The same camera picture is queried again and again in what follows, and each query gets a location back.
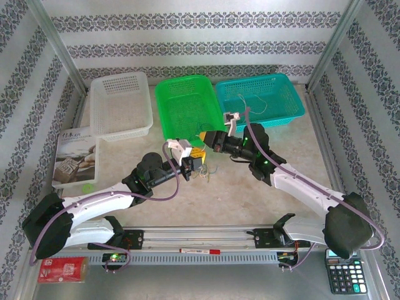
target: marker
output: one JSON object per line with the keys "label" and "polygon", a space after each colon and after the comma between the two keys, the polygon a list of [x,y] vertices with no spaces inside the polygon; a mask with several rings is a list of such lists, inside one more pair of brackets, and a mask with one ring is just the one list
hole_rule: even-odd
{"label": "marker", "polygon": [[186,253],[186,254],[213,254],[213,255],[220,255],[221,251],[216,250],[216,249],[210,249],[210,250],[202,250],[202,249],[186,249],[182,248],[179,249],[180,253]]}

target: patterned wall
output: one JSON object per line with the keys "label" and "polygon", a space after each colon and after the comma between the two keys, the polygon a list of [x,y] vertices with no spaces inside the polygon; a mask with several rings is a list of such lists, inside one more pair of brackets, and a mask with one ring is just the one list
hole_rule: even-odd
{"label": "patterned wall", "polygon": [[314,91],[345,188],[386,235],[376,252],[391,299],[400,299],[399,20],[396,1],[365,1]]}
{"label": "patterned wall", "polygon": [[29,244],[21,223],[51,187],[58,134],[79,94],[23,0],[0,0],[0,299],[12,299]]}
{"label": "patterned wall", "polygon": [[283,72],[306,83],[349,0],[43,1],[85,81]]}

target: plastic basket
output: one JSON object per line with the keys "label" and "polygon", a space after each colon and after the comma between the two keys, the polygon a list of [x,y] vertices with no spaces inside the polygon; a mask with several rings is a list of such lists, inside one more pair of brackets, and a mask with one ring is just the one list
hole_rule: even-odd
{"label": "plastic basket", "polygon": [[[305,113],[299,95],[285,74],[221,81],[216,84],[216,91],[224,113],[244,112],[243,100],[238,96],[240,94],[252,112],[261,113],[267,104],[262,114],[249,113],[251,122],[260,123],[265,128],[288,124]],[[242,117],[237,122],[236,132],[242,132],[245,126],[246,121]]]}
{"label": "plastic basket", "polygon": [[148,79],[143,72],[95,79],[90,106],[92,134],[106,141],[145,136],[153,125]]}
{"label": "plastic basket", "polygon": [[211,81],[203,75],[168,79],[156,86],[157,106],[165,139],[204,143],[202,131],[225,131],[223,114]]}

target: red package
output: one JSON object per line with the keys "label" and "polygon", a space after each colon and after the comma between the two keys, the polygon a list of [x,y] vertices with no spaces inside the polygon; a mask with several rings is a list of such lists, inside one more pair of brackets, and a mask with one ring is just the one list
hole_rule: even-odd
{"label": "red package", "polygon": [[40,266],[38,283],[81,283],[88,272],[87,257],[46,258]]}

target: purple cable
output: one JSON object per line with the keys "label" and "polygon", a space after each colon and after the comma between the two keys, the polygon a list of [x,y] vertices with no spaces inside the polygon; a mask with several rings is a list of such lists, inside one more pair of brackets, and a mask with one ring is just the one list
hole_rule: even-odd
{"label": "purple cable", "polygon": [[64,209],[62,209],[61,211],[57,212],[51,219],[49,222],[47,222],[47,224],[43,227],[42,231],[40,232],[39,236],[36,239],[36,242],[32,248],[32,253],[31,253],[31,257],[29,258],[29,265],[30,266],[34,266],[36,264],[36,260],[35,260],[35,255],[36,255],[36,251],[38,250],[38,247],[40,245],[40,242],[42,241],[42,238],[44,236],[44,234],[46,233],[46,231],[49,229],[49,227],[51,226],[51,224],[63,213],[67,212],[69,209],[76,207],[78,205],[84,204],[92,199],[96,199],[98,197],[102,197],[102,196],[111,196],[111,195],[122,195],[122,196],[134,196],[134,197],[140,197],[143,199],[147,199],[147,200],[152,200],[152,201],[167,201],[167,200],[171,200],[173,197],[175,197],[178,192],[179,192],[179,174],[176,171],[176,168],[173,164],[173,162],[171,161],[171,159],[169,158],[165,148],[168,145],[168,142],[165,142],[162,145],[162,153],[164,154],[165,158],[167,159],[169,165],[171,166],[172,170],[174,171],[175,177],[176,177],[176,190],[174,192],[174,194],[172,194],[171,196],[167,197],[167,198],[151,198],[151,197],[147,197],[147,196],[143,196],[140,194],[136,194],[135,192],[123,192],[123,191],[113,191],[113,192],[101,192],[99,194],[95,194],[89,197],[86,197],[84,199],[81,199],[79,201],[76,201],[74,203],[72,203],[71,205],[65,207]]}
{"label": "purple cable", "polygon": [[364,246],[364,247],[362,247],[360,249],[362,249],[362,250],[375,250],[375,249],[379,249],[380,247],[382,247],[383,243],[385,242],[385,236],[384,236],[383,232],[381,231],[381,229],[374,223],[374,221],[370,217],[366,216],[365,214],[363,214],[362,212],[358,211],[354,207],[348,205],[347,203],[345,203],[344,201],[340,200],[339,198],[330,195],[327,191],[321,189],[319,186],[316,186],[312,182],[308,181],[306,178],[304,178],[302,176],[299,176],[298,174],[286,169],[285,167],[282,167],[275,160],[273,160],[268,154],[265,153],[265,151],[262,149],[262,147],[258,143],[258,141],[256,139],[256,136],[255,136],[255,134],[253,132],[253,129],[251,128],[250,118],[249,118],[249,111],[250,111],[250,107],[247,107],[246,110],[244,111],[244,118],[246,119],[247,128],[249,129],[251,138],[254,141],[254,143],[256,144],[256,146],[257,146],[258,150],[260,151],[260,153],[266,159],[271,161],[277,168],[281,169],[282,171],[284,171],[285,173],[289,174],[290,176],[292,176],[294,178],[298,178],[299,180],[301,180],[302,182],[307,184],[310,188],[313,188],[314,190],[320,192],[321,194],[323,194],[327,198],[332,199],[332,200],[336,201],[337,203],[343,205],[345,208],[349,209],[354,214],[357,214],[359,217],[361,217],[365,221],[367,221],[375,229],[375,231],[377,232],[377,234],[379,236],[379,242],[376,245]]}
{"label": "purple cable", "polygon": [[[113,272],[114,274],[115,274],[116,272],[122,271],[123,269],[125,269],[126,267],[128,267],[129,263],[131,262],[131,259],[132,259],[131,253],[129,253],[129,251],[126,250],[126,249],[123,249],[123,248],[120,248],[120,247],[109,246],[109,245],[106,245],[106,244],[101,244],[100,242],[94,242],[93,244],[95,244],[95,245],[97,245],[97,246],[104,247],[104,248],[108,248],[108,249],[111,249],[111,250],[115,250],[115,251],[118,251],[118,252],[124,252],[124,253],[126,254],[127,260],[126,260],[125,264],[124,264],[122,267],[120,267],[119,269],[117,269],[117,270],[112,270],[112,272]],[[108,267],[108,264],[109,264],[110,262],[111,262],[111,259],[109,259],[108,261],[106,261],[106,265],[104,266],[104,268],[106,269],[106,272],[108,272],[108,268],[107,268],[107,267]]]}
{"label": "purple cable", "polygon": [[311,247],[308,249],[306,255],[304,255],[304,257],[302,259],[300,259],[299,261],[297,261],[297,264],[295,264],[294,266],[291,266],[290,264],[287,264],[285,262],[279,262],[280,264],[282,264],[283,266],[286,266],[288,269],[290,269],[290,271],[292,271],[293,269],[296,269],[297,267],[299,267],[305,260],[306,258],[308,258],[308,256],[310,255],[311,251],[314,249],[314,247],[316,246],[316,242],[314,242]]}

